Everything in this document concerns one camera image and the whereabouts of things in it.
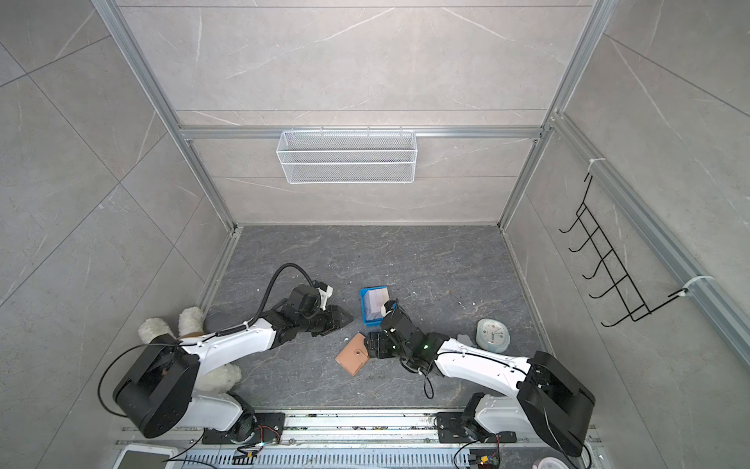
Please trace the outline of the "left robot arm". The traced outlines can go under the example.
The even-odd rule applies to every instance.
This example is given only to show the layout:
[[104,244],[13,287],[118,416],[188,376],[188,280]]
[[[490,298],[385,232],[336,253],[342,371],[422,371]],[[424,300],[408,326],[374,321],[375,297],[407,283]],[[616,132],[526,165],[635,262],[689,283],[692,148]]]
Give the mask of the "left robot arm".
[[145,345],[112,398],[147,439],[175,427],[201,427],[245,443],[258,427],[253,408],[228,391],[201,391],[197,382],[223,365],[275,349],[299,333],[316,337],[344,328],[353,316],[328,303],[332,293],[325,283],[298,285],[257,320],[185,339],[162,334]]

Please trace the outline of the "stack of white cards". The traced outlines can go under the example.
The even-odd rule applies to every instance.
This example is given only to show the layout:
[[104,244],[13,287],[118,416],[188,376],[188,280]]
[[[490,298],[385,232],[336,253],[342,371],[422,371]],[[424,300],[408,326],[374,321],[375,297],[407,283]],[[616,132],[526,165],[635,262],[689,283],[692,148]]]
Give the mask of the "stack of white cards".
[[382,320],[381,307],[390,300],[390,294],[387,287],[368,289],[364,295],[365,318],[369,322]]

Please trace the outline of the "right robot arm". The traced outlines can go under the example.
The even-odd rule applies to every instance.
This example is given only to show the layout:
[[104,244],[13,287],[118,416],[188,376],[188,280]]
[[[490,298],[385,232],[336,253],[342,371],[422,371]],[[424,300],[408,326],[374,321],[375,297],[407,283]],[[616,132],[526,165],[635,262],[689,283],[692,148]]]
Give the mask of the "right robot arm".
[[585,440],[596,399],[553,355],[504,356],[425,333],[396,302],[388,305],[380,330],[364,338],[369,357],[396,359],[424,378],[437,371],[486,389],[470,398],[451,427],[455,435],[486,443],[534,434],[570,460],[588,455]]

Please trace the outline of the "blue plastic card tray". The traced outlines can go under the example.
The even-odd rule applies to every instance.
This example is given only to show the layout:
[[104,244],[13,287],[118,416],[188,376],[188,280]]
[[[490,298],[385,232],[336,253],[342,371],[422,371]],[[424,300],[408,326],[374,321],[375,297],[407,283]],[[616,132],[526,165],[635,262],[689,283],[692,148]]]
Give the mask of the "blue plastic card tray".
[[390,301],[389,289],[385,285],[367,287],[359,291],[361,316],[365,326],[380,326],[387,314],[386,304]]

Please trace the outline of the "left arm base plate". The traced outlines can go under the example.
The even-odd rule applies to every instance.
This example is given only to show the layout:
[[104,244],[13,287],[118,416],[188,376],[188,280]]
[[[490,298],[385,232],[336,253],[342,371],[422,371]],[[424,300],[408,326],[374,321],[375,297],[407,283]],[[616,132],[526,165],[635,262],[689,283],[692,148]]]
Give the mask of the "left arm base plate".
[[227,432],[206,430],[201,443],[239,446],[278,443],[284,431],[285,418],[284,412],[261,412],[252,416],[244,414]]

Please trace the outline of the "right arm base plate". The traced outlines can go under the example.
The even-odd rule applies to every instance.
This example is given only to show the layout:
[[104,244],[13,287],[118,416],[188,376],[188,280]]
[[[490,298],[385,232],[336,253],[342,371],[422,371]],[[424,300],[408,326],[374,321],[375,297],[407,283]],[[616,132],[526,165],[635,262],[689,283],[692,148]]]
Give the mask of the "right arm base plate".
[[503,419],[479,420],[460,412],[438,412],[434,425],[442,444],[513,444],[519,441],[518,432]]

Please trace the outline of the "tan leather card holder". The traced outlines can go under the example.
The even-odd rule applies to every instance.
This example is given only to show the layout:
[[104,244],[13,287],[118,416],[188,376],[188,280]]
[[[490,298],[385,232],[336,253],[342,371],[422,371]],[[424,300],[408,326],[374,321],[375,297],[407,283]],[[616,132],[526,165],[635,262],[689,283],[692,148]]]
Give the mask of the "tan leather card holder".
[[365,345],[365,336],[361,333],[355,335],[336,357],[338,365],[341,365],[351,376],[356,376],[368,361],[369,353]]

